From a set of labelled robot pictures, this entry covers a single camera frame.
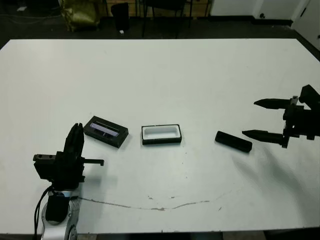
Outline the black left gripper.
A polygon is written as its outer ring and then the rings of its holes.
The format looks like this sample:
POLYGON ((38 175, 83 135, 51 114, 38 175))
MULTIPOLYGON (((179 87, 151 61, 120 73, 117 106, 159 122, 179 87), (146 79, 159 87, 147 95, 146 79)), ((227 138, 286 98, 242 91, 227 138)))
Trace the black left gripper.
POLYGON ((84 147, 84 129, 82 123, 75 123, 69 131, 64 152, 58 151, 53 164, 52 186, 55 190, 74 190, 85 181, 83 171, 85 164, 104 166, 103 159, 82 157, 84 147))

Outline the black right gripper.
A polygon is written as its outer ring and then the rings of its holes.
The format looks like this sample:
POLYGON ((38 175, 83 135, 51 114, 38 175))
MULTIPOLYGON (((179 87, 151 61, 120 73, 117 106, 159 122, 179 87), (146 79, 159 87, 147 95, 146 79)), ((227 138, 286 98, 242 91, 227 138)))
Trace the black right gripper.
POLYGON ((310 109, 297 105, 298 97, 291 99, 265 98, 254 102, 254 105, 265 109, 285 109, 283 120, 285 127, 283 134, 271 133, 264 130, 244 130, 242 133, 254 140, 266 143, 281 143, 283 148, 288 147, 290 137, 306 136, 307 140, 314 140, 320 136, 320 96, 304 96, 302 102, 310 109))

